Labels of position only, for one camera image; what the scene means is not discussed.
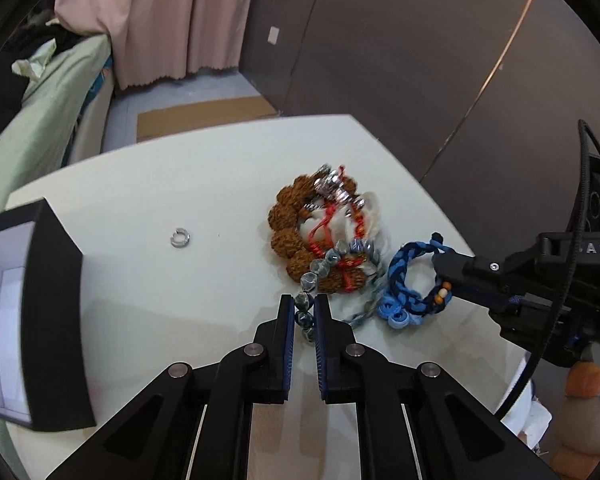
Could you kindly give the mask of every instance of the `white table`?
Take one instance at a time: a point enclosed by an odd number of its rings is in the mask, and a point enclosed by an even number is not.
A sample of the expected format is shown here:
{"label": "white table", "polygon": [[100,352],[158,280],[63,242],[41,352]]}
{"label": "white table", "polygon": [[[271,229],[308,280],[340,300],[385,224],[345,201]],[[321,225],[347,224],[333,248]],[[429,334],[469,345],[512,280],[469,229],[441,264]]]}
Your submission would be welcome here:
{"label": "white table", "polygon": [[[298,286],[269,247],[267,213],[281,187],[325,162],[345,164],[360,191],[377,193],[392,250],[438,231],[470,253],[417,181],[349,116],[164,137],[11,195],[9,208],[46,197],[84,253],[82,344],[98,426],[169,364],[217,362],[276,316],[280,294]],[[192,240],[176,250],[169,240],[180,226]],[[430,262],[418,261],[410,275],[422,291],[432,285]],[[334,317],[358,307],[332,302]],[[498,336],[486,309],[458,298],[419,328],[397,332],[376,318],[356,338],[401,364],[439,363],[492,410],[524,354]],[[289,401],[254,409],[250,479],[360,478],[354,407],[321,402],[315,370],[314,348],[297,330]],[[32,433],[12,424],[9,431],[31,480],[45,478],[93,433]]]}

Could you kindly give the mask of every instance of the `bracelet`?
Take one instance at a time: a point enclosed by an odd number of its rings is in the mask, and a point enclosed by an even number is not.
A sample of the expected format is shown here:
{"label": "bracelet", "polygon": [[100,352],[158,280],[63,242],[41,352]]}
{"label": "bracelet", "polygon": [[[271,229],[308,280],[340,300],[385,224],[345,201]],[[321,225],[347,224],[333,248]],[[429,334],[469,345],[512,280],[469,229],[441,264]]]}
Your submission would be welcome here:
{"label": "bracelet", "polygon": [[453,296],[451,283],[442,282],[438,277],[436,277],[436,285],[424,298],[417,290],[404,285],[410,261],[426,253],[433,253],[435,258],[440,253],[453,251],[442,242],[442,236],[433,233],[428,244],[410,242],[395,253],[389,264],[388,285],[377,308],[378,316],[387,320],[391,328],[401,329],[407,325],[420,325],[425,316],[442,312],[451,300]]}
{"label": "bracelet", "polygon": [[[268,221],[274,234],[271,247],[283,258],[288,258],[286,272],[300,283],[296,294],[295,320],[309,342],[314,341],[314,294],[323,292],[353,292],[370,284],[373,298],[364,311],[352,316],[347,322],[357,327],[375,313],[380,298],[380,278],[385,270],[381,253],[373,240],[366,237],[365,199],[356,194],[357,183],[344,173],[344,166],[332,170],[328,164],[313,175],[298,176],[291,186],[283,187],[277,195],[277,203],[269,211]],[[344,212],[347,220],[355,225],[354,236],[349,240],[333,240],[330,222]],[[299,227],[309,218],[323,214],[313,227],[305,242]],[[316,240],[322,230],[323,240]],[[361,268],[372,269],[371,275]]]}

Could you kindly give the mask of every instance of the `pink curtain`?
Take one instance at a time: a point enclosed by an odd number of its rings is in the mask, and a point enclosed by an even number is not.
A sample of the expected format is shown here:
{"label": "pink curtain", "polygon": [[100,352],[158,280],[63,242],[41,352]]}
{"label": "pink curtain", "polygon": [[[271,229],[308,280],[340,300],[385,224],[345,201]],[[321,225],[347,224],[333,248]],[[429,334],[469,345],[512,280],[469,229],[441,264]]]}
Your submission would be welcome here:
{"label": "pink curtain", "polygon": [[238,66],[250,0],[56,0],[78,34],[106,32],[120,88]]}

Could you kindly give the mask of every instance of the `robotic arm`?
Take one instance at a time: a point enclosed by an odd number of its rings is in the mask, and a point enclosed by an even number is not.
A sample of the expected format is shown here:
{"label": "robotic arm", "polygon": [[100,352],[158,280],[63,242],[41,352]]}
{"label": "robotic arm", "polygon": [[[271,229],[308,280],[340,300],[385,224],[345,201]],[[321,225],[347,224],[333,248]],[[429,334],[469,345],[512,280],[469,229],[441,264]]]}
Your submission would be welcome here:
{"label": "robotic arm", "polygon": [[[589,157],[587,232],[576,255],[576,271],[560,309],[544,359],[571,367],[592,342],[600,343],[600,158]],[[568,231],[573,228],[574,214]],[[449,252],[434,266],[454,284],[455,296],[481,304],[500,325],[500,335],[531,351],[549,315],[564,276],[571,232],[542,233],[526,251],[503,262]]]}

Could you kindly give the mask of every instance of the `metal screw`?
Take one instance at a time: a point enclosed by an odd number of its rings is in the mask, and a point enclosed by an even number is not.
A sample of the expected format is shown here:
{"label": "metal screw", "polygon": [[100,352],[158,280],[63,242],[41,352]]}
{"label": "metal screw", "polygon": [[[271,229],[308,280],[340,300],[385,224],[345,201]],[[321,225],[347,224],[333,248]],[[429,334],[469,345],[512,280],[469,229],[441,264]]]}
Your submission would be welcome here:
{"label": "metal screw", "polygon": [[427,377],[438,377],[440,375],[440,367],[435,363],[424,363],[420,367],[420,371]]}
{"label": "metal screw", "polygon": [[347,345],[344,351],[351,357],[360,357],[363,353],[365,353],[365,347],[363,347],[360,343],[351,343],[350,345]]}
{"label": "metal screw", "polygon": [[189,367],[184,363],[175,363],[169,367],[169,375],[174,379],[184,377],[189,373]]}
{"label": "metal screw", "polygon": [[249,343],[244,347],[244,353],[249,357],[257,357],[264,352],[264,346],[260,343]]}

